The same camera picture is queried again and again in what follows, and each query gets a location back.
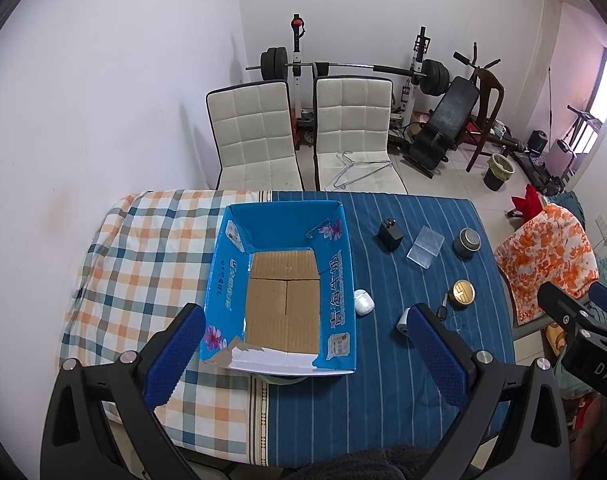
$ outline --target blue cardboard box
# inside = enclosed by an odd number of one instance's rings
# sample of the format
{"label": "blue cardboard box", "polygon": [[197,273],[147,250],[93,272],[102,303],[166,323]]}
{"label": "blue cardboard box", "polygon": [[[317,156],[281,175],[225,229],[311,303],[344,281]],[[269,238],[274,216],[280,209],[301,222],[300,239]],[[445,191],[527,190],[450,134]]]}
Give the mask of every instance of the blue cardboard box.
{"label": "blue cardboard box", "polygon": [[224,212],[199,358],[280,376],[352,373],[352,260],[340,202],[244,203]]}

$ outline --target chair backrest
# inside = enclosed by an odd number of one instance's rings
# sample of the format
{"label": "chair backrest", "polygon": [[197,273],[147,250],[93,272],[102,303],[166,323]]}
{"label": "chair backrest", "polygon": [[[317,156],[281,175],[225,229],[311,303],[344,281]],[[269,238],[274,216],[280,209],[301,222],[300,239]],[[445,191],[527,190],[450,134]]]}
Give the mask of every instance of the chair backrest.
{"label": "chair backrest", "polygon": [[206,96],[222,168],[295,156],[285,81],[260,81]]}
{"label": "chair backrest", "polygon": [[[501,103],[503,103],[504,88],[495,75],[487,68],[475,68],[474,74],[479,78],[479,114],[477,115],[477,126],[483,132],[486,128],[495,123]],[[490,104],[490,92],[495,89],[499,92],[495,107],[488,117],[488,105]]]}
{"label": "chair backrest", "polygon": [[454,145],[456,136],[470,118],[477,99],[477,86],[461,76],[455,77],[426,125],[432,126],[445,137],[448,146]]}
{"label": "chair backrest", "polygon": [[316,153],[384,152],[388,142],[392,82],[366,76],[315,81]]}

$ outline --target black power adapter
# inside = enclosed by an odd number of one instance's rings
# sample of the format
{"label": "black power adapter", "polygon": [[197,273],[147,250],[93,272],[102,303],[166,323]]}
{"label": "black power adapter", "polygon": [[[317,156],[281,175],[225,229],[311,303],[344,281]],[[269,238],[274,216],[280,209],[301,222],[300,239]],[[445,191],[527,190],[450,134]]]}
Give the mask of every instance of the black power adapter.
{"label": "black power adapter", "polygon": [[403,240],[403,232],[401,232],[394,219],[389,218],[381,222],[377,237],[386,249],[394,251]]}

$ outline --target pink flower print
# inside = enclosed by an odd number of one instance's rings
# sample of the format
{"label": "pink flower print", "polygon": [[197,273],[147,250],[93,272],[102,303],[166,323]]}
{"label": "pink flower print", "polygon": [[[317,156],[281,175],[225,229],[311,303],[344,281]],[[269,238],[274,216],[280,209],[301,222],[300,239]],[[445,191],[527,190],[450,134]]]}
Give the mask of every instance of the pink flower print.
{"label": "pink flower print", "polygon": [[208,350],[212,351],[223,348],[222,342],[224,341],[224,338],[222,337],[221,330],[215,328],[215,325],[208,325],[204,339],[206,341],[206,346],[208,346]]}
{"label": "pink flower print", "polygon": [[324,238],[330,238],[330,240],[339,240],[343,234],[341,219],[337,218],[334,223],[321,226],[319,228],[319,232],[323,233]]}

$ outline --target weight plate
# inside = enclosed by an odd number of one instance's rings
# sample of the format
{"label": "weight plate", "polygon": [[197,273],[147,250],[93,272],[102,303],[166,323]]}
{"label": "weight plate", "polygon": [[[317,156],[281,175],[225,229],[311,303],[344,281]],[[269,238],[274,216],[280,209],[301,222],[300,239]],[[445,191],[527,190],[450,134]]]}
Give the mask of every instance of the weight plate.
{"label": "weight plate", "polygon": [[306,132],[303,134],[303,140],[305,140],[311,146],[314,146],[314,132]]}
{"label": "weight plate", "polygon": [[437,61],[439,64],[439,87],[437,88],[437,95],[443,95],[450,86],[450,72],[442,62]]}
{"label": "weight plate", "polygon": [[327,76],[328,75],[328,67],[330,66],[328,62],[317,62],[317,77]]}
{"label": "weight plate", "polygon": [[425,74],[419,82],[421,91],[426,95],[439,95],[436,93],[439,86],[439,67],[437,66],[437,61],[424,59],[421,72]]}
{"label": "weight plate", "polygon": [[278,46],[275,49],[275,79],[288,81],[288,51],[285,46]]}
{"label": "weight plate", "polygon": [[264,81],[272,81],[275,78],[275,47],[270,47],[261,53],[261,78]]}

